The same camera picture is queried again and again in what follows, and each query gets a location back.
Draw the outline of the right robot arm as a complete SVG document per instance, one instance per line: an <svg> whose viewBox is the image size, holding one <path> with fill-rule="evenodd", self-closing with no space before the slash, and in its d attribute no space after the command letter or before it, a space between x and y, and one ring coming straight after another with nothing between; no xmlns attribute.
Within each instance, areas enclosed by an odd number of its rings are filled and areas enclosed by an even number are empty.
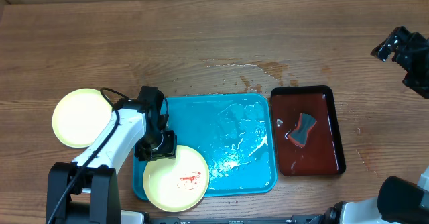
<svg viewBox="0 0 429 224"><path fill-rule="evenodd" d="M390 56L405 71L402 83L428 98L428 39L404 26L395 28L371 55L386 61ZM377 197L359 202L341 201L321 215L293 215L288 223L301 224L428 224L428 170L418 183L390 176Z"/></svg>

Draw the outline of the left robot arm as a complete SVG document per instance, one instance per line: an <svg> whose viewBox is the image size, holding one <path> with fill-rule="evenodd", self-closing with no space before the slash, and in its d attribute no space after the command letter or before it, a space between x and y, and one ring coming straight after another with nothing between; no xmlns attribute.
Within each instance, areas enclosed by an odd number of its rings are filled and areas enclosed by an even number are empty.
<svg viewBox="0 0 429 224"><path fill-rule="evenodd" d="M55 136L84 152L51 167L47 223L148 222L145 213L121 208L117 175L131 152L139 161L175 158L177 137L161 112L168 102L156 87L143 86L135 99L120 93L116 103L107 91L78 89L55 107Z"/></svg>

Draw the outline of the red and black sponge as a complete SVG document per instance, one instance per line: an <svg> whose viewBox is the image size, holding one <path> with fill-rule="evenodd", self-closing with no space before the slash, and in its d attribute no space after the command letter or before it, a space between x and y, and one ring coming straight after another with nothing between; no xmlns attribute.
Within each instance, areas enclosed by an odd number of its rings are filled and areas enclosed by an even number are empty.
<svg viewBox="0 0 429 224"><path fill-rule="evenodd" d="M313 116L301 113L296 123L296 127L287 135L287 139L295 146L303 148L306 145L308 136L316 123L317 120L313 118Z"/></svg>

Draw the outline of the yellow plate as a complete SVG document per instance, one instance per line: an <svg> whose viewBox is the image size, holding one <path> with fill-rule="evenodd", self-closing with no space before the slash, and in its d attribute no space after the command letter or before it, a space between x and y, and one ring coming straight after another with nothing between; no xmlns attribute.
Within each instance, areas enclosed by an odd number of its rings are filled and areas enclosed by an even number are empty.
<svg viewBox="0 0 429 224"><path fill-rule="evenodd" d="M195 149L179 145L174 159L147 163L143 189L148 200L167 212L181 212L198 204L209 184L206 160Z"/></svg>
<svg viewBox="0 0 429 224"><path fill-rule="evenodd" d="M112 107L96 89L77 89L64 96L52 115L52 129L64 145L90 146L108 125Z"/></svg>

